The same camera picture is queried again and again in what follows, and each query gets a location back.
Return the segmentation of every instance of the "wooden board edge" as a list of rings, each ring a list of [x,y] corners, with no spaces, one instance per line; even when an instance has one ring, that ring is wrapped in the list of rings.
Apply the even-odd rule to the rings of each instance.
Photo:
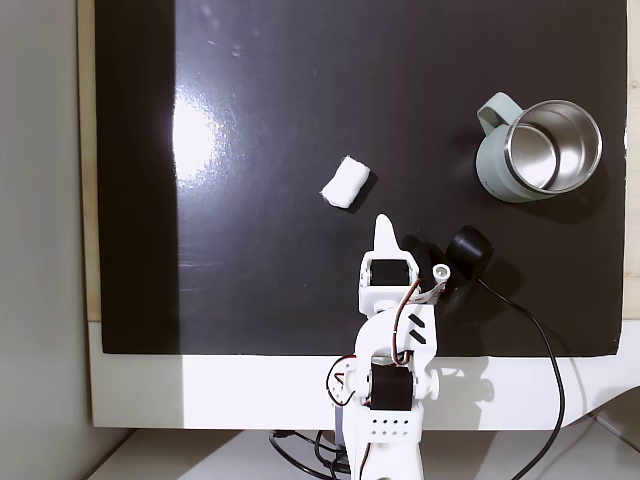
[[[101,320],[94,0],[78,0],[78,101],[87,319]]]
[[[640,319],[640,0],[627,2],[627,183],[622,317]]]

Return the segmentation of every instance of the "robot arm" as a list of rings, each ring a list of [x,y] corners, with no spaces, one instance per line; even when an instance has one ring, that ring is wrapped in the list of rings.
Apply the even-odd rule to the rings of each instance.
[[[336,431],[344,436],[352,480],[423,479],[422,400],[439,390],[437,372],[426,372],[437,350],[433,305],[451,271],[438,264],[428,272],[432,278],[420,273],[398,247],[389,219],[378,216],[374,249],[360,267],[359,308],[367,321],[354,355],[330,372],[335,398],[348,399]],[[431,288],[420,291],[420,283]]]

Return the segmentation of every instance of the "black table surface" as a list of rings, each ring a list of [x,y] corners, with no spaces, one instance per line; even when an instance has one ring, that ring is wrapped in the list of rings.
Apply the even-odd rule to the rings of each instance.
[[[385,213],[441,247],[476,226],[486,282],[558,355],[614,354],[626,48],[625,0],[96,0],[104,351],[352,352]],[[497,91],[591,113],[593,178],[529,204],[487,194],[476,110]],[[349,212],[319,194],[345,155],[377,178]],[[442,356],[547,354],[484,291],[437,329]]]

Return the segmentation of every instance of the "white cotton pad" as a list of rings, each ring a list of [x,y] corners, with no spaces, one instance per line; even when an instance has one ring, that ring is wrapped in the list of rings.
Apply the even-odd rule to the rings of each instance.
[[[334,207],[349,208],[369,178],[370,171],[366,165],[349,156],[344,157],[338,171],[320,193]]]

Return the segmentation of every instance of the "mug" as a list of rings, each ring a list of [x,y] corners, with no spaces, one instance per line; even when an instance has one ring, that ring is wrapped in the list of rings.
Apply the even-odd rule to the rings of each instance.
[[[496,93],[478,110],[478,120],[486,134],[476,157],[478,178],[504,202],[574,190],[600,161],[598,125],[575,103],[549,100],[522,110],[508,95]]]

